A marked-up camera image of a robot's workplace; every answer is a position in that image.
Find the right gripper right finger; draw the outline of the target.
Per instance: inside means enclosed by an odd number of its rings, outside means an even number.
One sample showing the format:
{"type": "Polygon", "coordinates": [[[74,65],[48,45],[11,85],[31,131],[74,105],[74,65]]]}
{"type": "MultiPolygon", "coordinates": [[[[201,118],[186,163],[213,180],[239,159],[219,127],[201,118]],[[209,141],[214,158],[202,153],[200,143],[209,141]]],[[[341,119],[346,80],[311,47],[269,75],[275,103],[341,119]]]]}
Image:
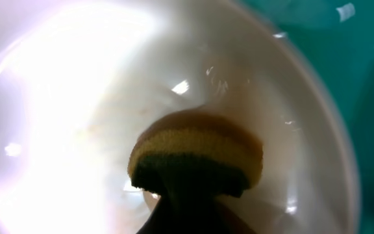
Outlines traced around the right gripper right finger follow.
{"type": "Polygon", "coordinates": [[[216,201],[218,213],[230,234],[256,234],[240,217],[233,213],[227,206],[216,201]]]}

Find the white plate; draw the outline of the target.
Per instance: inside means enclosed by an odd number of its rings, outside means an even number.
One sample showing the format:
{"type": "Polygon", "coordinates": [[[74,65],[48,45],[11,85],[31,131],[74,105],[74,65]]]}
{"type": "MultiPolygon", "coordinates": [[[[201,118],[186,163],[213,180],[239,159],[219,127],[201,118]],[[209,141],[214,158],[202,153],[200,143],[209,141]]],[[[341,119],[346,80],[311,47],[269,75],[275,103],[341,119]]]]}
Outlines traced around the white plate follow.
{"type": "Polygon", "coordinates": [[[219,196],[256,233],[356,233],[345,127],[316,73],[234,1],[0,1],[0,233],[136,233],[160,196],[139,136],[195,109],[263,144],[259,183],[219,196]]]}

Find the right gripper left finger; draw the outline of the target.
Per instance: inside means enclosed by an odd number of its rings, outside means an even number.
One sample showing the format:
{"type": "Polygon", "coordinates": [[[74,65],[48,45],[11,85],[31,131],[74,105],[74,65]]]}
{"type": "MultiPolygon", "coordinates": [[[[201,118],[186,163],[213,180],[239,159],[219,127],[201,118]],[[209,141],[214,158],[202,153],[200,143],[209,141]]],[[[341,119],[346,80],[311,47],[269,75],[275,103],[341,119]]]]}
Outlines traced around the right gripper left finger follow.
{"type": "Polygon", "coordinates": [[[138,183],[138,187],[160,195],[150,217],[138,234],[226,234],[232,230],[219,211],[216,196],[230,195],[232,186],[221,182],[161,181],[138,183]]]}

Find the green yellow scrub sponge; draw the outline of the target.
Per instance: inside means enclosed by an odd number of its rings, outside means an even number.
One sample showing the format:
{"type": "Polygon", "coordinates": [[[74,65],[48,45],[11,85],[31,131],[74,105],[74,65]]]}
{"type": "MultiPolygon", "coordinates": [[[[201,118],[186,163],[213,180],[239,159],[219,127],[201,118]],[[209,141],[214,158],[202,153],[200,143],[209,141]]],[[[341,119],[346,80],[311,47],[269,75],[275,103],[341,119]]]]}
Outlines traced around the green yellow scrub sponge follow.
{"type": "Polygon", "coordinates": [[[239,198],[262,177],[263,144],[224,116],[190,109],[152,123],[127,167],[134,187],[159,194],[200,192],[239,198]]]}

